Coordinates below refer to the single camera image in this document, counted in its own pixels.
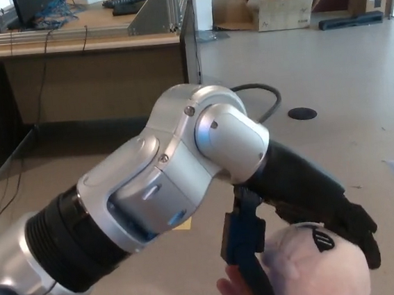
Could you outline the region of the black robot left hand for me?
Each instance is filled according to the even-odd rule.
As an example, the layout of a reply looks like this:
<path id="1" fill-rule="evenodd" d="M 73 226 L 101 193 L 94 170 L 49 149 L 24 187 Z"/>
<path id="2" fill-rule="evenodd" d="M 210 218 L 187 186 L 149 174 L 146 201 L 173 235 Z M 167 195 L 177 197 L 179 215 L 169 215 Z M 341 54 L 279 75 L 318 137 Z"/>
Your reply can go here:
<path id="1" fill-rule="evenodd" d="M 221 255 L 253 295 L 370 295 L 377 224 L 325 171 L 271 142 L 234 196 Z"/>

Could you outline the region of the person's bare hand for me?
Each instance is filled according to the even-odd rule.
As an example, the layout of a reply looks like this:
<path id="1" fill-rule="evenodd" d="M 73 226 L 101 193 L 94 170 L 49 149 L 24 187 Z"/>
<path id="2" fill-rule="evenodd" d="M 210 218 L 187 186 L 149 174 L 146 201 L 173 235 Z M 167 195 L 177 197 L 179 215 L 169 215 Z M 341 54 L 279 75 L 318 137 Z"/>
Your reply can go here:
<path id="1" fill-rule="evenodd" d="M 253 295 L 237 266 L 227 265 L 225 273 L 227 278 L 220 278 L 216 282 L 221 295 Z"/>

